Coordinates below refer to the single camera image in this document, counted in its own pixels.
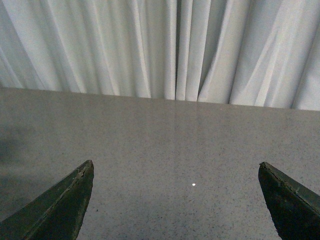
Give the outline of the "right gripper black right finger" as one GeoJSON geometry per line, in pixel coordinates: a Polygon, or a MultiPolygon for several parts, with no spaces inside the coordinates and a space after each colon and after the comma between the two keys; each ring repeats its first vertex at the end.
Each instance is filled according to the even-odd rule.
{"type": "Polygon", "coordinates": [[[320,196],[267,162],[258,180],[277,234],[283,240],[320,238],[320,196]]]}

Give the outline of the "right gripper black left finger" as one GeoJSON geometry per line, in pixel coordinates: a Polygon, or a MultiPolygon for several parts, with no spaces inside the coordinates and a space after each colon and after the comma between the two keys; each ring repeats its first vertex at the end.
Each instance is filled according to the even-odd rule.
{"type": "Polygon", "coordinates": [[[0,223],[2,240],[75,240],[92,194],[94,165],[85,161],[0,223]]]}

